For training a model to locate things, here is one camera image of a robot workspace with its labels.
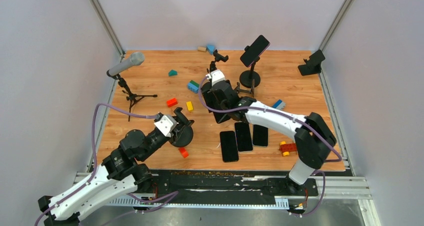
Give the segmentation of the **black ball-joint phone stand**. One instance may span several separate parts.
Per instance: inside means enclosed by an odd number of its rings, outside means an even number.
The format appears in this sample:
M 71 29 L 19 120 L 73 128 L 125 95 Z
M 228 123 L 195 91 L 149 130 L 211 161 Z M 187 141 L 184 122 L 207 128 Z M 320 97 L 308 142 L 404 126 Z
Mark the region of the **black ball-joint phone stand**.
M 170 144 L 175 147 L 185 147 L 191 143 L 194 137 L 192 125 L 194 120 L 187 119 L 182 113 L 175 112 L 173 118 L 176 120 L 177 125 L 172 130 Z

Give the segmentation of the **black round pole stand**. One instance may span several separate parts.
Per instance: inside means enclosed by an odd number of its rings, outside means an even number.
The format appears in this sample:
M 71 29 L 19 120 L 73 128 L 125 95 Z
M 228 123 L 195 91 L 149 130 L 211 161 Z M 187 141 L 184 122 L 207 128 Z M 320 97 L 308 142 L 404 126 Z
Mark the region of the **black round pole stand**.
M 243 86 L 247 88 L 252 88 L 258 85 L 256 82 L 253 82 L 253 80 L 259 79 L 259 81 L 261 81 L 260 75 L 255 72 L 255 65 L 259 60 L 260 56 L 256 58 L 255 62 L 253 62 L 250 67 L 247 67 L 250 68 L 249 70 L 241 73 L 239 80 Z

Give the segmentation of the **black stand of phone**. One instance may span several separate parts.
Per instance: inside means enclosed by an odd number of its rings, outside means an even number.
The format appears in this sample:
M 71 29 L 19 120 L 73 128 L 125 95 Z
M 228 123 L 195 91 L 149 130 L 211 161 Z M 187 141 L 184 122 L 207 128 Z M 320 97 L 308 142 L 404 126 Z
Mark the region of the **black stand of phone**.
M 223 56 L 218 52 L 218 50 L 214 50 L 212 55 L 214 56 L 214 60 L 210 62 L 209 69 L 206 70 L 208 73 L 217 70 L 217 67 L 216 67 L 217 62 L 220 62 L 220 61 L 226 62 L 229 59 L 228 55 Z

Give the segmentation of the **purple-edged phone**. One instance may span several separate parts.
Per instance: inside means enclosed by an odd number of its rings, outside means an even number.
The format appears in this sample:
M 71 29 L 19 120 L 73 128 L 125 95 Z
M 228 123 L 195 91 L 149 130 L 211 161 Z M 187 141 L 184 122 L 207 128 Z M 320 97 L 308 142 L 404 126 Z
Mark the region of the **purple-edged phone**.
M 250 46 L 245 48 L 240 61 L 245 67 L 250 67 L 269 46 L 270 42 L 263 35 L 259 35 Z

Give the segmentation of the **black desk phone stand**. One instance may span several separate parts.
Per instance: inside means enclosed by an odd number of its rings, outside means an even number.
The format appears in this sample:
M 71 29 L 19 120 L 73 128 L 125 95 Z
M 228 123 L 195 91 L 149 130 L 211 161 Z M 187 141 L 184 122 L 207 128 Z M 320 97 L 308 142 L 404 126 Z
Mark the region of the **black desk phone stand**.
M 320 74 L 322 72 L 321 64 L 325 60 L 322 50 L 317 50 L 309 56 L 309 59 L 304 59 L 304 64 L 298 66 L 298 70 L 302 76 Z

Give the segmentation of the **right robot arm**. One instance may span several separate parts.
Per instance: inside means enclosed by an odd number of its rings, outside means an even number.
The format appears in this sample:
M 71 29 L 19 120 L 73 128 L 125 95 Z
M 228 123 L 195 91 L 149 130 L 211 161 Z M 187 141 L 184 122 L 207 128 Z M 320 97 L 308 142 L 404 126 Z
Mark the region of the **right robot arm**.
M 250 97 L 237 98 L 228 109 L 221 109 L 217 103 L 217 86 L 228 86 L 225 80 L 214 85 L 204 77 L 200 83 L 198 96 L 200 102 L 213 114 L 223 115 L 225 120 L 253 124 L 279 132 L 297 145 L 298 160 L 288 173 L 285 181 L 286 189 L 291 194 L 299 194 L 305 189 L 309 176 L 320 171 L 325 163 L 330 163 L 330 153 L 340 162 L 342 156 L 335 150 L 336 138 L 317 113 L 297 115 L 272 108 Z

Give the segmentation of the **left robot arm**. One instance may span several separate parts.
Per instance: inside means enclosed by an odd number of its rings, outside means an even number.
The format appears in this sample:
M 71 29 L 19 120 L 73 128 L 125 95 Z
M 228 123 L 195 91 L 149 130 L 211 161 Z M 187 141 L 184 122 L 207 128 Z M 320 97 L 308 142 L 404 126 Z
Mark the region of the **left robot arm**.
M 194 137 L 194 120 L 187 119 L 181 107 L 173 116 L 158 113 L 148 118 L 154 120 L 149 134 L 130 130 L 87 177 L 65 192 L 38 200 L 44 225 L 79 225 L 117 197 L 152 189 L 153 176 L 144 161 L 167 142 L 175 147 L 189 145 Z

